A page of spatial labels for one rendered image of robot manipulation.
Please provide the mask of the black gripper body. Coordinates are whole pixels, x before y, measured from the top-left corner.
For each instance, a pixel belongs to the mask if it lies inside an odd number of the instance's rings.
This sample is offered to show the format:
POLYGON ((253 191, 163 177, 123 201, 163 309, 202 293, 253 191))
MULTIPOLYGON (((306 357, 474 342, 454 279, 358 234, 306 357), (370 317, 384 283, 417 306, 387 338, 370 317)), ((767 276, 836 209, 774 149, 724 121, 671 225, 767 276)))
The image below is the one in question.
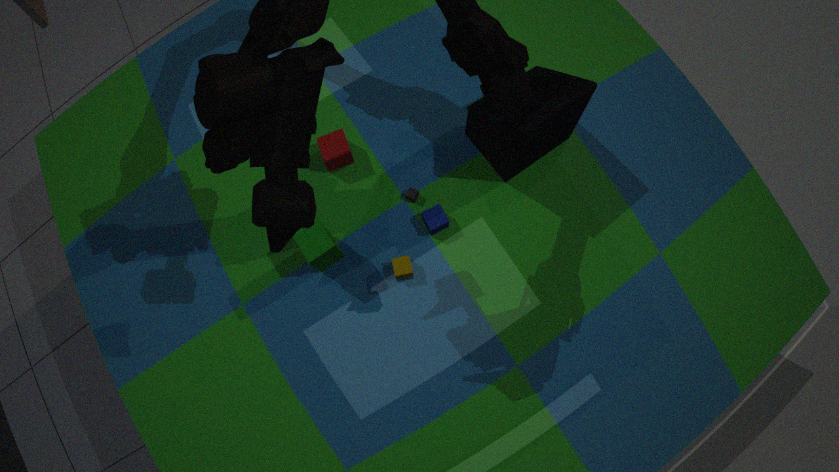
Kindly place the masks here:
POLYGON ((266 110, 260 116, 262 158, 256 167, 276 172, 276 180, 260 180, 254 186, 252 223, 258 227, 304 227, 314 225, 317 203, 307 180, 298 180, 298 169, 309 169, 311 135, 317 131, 317 110, 289 117, 266 110), (298 168, 298 169, 297 169, 298 168), (287 177, 288 176, 288 177, 287 177))

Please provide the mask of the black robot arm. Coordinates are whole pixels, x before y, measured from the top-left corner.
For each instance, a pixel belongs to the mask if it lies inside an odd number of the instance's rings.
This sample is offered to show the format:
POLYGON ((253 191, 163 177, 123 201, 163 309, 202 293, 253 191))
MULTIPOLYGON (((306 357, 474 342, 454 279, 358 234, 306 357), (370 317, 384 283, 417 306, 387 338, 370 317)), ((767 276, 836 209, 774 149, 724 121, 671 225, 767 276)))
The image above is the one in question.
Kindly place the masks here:
MULTIPOLYGON (((435 1, 448 23, 444 48, 470 77, 479 76, 489 108, 510 116, 541 98, 524 69, 527 47, 507 36, 497 19, 476 0, 435 1)), ((317 109, 326 67, 343 64, 344 57, 323 37, 285 49, 321 29, 329 2, 259 0, 239 51, 200 59, 193 101, 198 120, 209 129, 202 151, 212 173, 235 169, 249 158, 250 168, 256 167, 263 157, 264 111, 301 117, 317 109)))

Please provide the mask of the green block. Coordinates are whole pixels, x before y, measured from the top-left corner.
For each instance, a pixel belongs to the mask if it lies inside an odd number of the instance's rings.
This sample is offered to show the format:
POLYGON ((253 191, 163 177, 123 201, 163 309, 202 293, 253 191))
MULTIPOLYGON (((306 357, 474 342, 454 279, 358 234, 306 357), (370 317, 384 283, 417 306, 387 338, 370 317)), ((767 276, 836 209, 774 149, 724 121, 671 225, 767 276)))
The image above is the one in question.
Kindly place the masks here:
POLYGON ((315 269, 340 253, 332 238, 326 232, 326 228, 318 220, 313 226, 296 234, 294 240, 296 240, 296 244, 302 250, 309 265, 315 269))
MULTIPOLYGON (((326 226, 323 226, 323 227, 326 228, 326 226)), ((326 232, 328 232, 327 228, 326 228, 326 232)), ((330 234, 330 232, 328 232, 328 234, 329 234, 330 238, 332 238, 332 234, 330 234)), ((317 268, 318 271, 320 271, 321 273, 323 271, 326 271, 326 269, 328 267, 334 265, 336 261, 345 257, 345 255, 343 255, 342 251, 338 247, 338 244, 336 244, 336 242, 333 240, 333 238, 332 238, 332 241, 334 242, 334 244, 336 245, 336 247, 338 248, 340 253, 337 254, 337 255, 334 255, 334 257, 332 259, 329 259, 328 261, 326 261, 326 263, 324 263, 324 265, 321 265, 320 267, 317 268)))

